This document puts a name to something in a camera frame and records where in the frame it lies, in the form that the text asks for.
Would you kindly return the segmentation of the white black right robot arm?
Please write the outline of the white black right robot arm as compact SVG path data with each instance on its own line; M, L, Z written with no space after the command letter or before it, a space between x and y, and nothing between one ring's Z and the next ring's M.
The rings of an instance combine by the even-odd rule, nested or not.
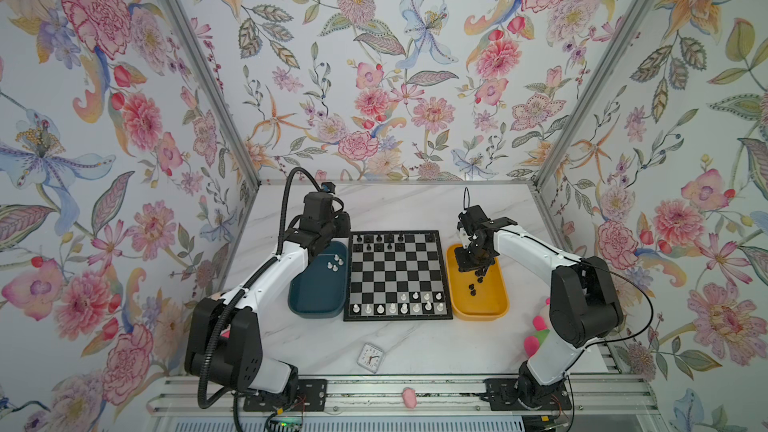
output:
M617 277L597 257L567 253L528 233L510 218L489 218L473 205L458 215L461 246L454 256L461 273L483 279L500 256L511 258L549 287L547 336L520 366L510 393L529 410L547 405L565 387L570 369L591 346L624 320L613 280Z

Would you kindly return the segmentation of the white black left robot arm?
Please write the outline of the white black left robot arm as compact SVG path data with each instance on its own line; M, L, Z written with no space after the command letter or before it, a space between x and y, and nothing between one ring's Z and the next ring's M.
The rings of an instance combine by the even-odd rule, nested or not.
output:
M199 408L208 409L227 394L259 397L275 409L297 401L298 369L265 355L259 312L333 240L350 232L335 185L293 168L283 189L275 251L239 285L193 309L184 369L198 378Z

